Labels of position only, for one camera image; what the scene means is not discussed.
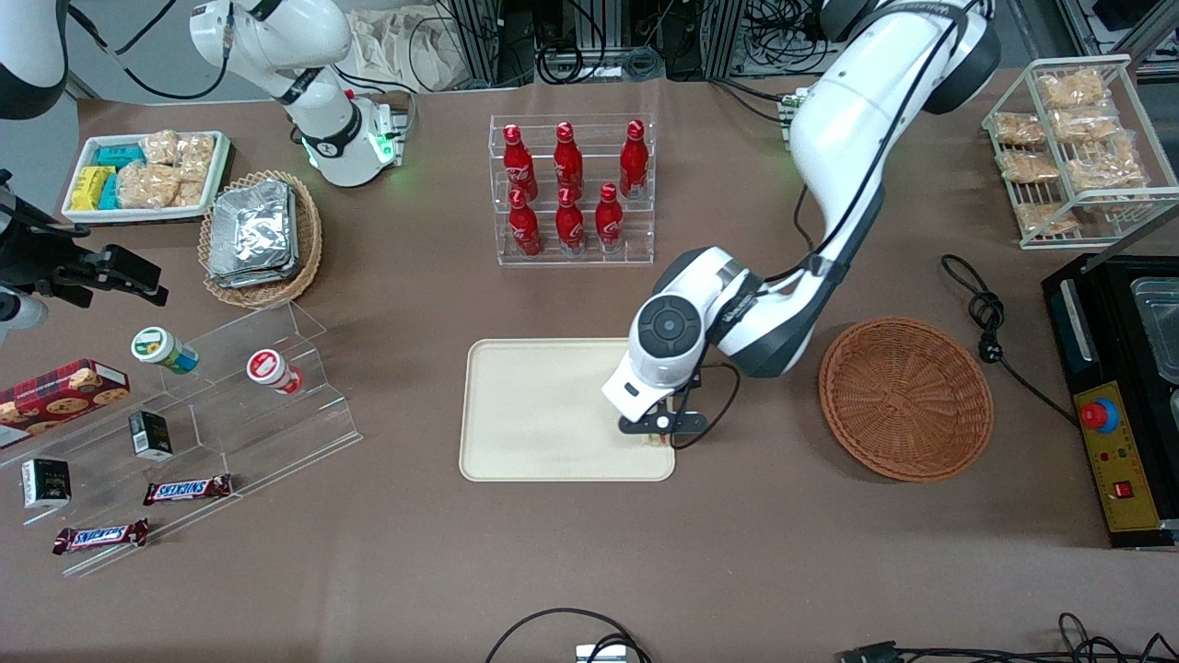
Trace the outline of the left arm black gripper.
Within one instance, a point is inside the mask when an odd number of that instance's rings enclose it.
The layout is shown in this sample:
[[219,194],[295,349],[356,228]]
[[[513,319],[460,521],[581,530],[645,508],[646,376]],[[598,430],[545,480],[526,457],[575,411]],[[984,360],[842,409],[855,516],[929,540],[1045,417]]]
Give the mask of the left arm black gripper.
[[[698,390],[698,388],[702,386],[703,382],[702,373],[703,373],[703,367],[696,366],[694,374],[692,374],[692,376],[689,378],[689,382],[683,385],[680,390],[677,390],[676,403],[674,406],[671,407],[671,412],[676,420],[681,420],[685,418],[691,419],[698,415],[698,412],[694,411],[694,408],[692,408],[691,403],[692,403],[692,394],[694,394],[694,390]],[[677,436],[676,431],[668,431],[666,433],[661,433],[661,446],[664,446],[665,448],[676,449],[676,436]],[[657,433],[652,431],[646,431],[643,434],[643,442],[645,445],[656,445]]]

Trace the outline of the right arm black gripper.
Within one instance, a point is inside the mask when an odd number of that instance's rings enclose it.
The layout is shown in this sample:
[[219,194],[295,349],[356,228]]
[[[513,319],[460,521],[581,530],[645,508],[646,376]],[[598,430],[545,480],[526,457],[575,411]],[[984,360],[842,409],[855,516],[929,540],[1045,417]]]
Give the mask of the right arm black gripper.
[[150,306],[166,306],[169,290],[160,285],[162,269],[138,252],[116,244],[95,252],[75,245],[75,239],[91,235],[88,227],[60,227],[17,193],[4,192],[1,209],[4,285],[87,308],[93,289],[107,290],[113,283]]

